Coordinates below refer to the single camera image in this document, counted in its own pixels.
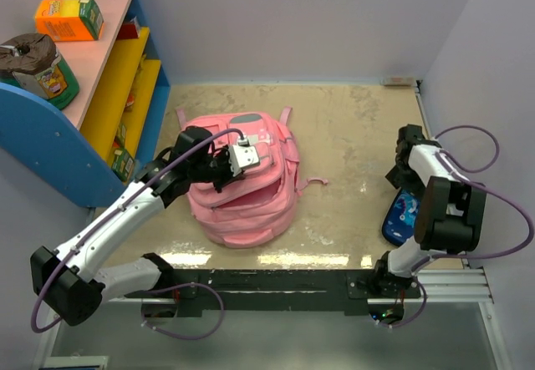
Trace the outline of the pink student backpack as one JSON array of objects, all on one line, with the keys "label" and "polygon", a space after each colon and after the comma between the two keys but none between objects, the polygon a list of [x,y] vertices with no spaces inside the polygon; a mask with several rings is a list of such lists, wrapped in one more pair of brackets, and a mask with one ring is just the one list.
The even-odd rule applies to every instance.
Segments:
[{"label": "pink student backpack", "polygon": [[215,191],[212,184],[194,184],[187,193],[192,216],[206,237],[231,248],[267,243],[291,225],[298,197],[312,182],[326,185],[325,178],[299,179],[300,154],[288,127],[292,109],[285,107],[278,119],[263,112],[210,114],[186,120],[176,111],[182,130],[198,126],[216,134],[237,128],[257,149],[260,163],[245,171],[245,179]]}]

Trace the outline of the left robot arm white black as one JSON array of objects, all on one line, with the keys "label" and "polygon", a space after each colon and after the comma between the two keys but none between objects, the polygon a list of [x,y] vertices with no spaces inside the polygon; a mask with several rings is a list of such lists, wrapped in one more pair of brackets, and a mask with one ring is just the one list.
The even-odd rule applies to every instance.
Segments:
[{"label": "left robot arm white black", "polygon": [[247,144],[247,137],[236,128],[212,133],[190,126],[136,174],[102,215],[55,249],[39,247],[30,257],[37,296],[30,317],[32,331],[46,332],[61,321],[79,325],[101,304],[131,293],[163,297],[173,290],[173,267],[155,253],[123,266],[103,265],[134,231],[185,195],[191,185],[204,183],[222,190],[238,180],[245,167],[237,152]]}]

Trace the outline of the blue pencil case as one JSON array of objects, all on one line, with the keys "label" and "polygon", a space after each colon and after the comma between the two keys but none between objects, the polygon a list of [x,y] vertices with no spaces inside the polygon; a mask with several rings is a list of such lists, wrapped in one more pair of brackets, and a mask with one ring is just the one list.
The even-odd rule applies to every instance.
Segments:
[{"label": "blue pencil case", "polygon": [[414,235],[419,208],[420,201],[417,198],[405,190],[399,190],[385,216],[381,235],[390,244],[402,246]]}]

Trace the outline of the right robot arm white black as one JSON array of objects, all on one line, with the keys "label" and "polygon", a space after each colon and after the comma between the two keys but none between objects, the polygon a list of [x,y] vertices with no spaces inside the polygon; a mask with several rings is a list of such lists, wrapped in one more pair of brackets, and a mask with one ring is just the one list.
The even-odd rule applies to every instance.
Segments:
[{"label": "right robot arm white black", "polygon": [[417,272],[439,258],[476,249],[482,231],[487,193],[453,167],[440,143],[422,127],[398,131],[395,165],[385,178],[420,200],[412,236],[377,260],[369,289],[382,297],[410,288]]}]

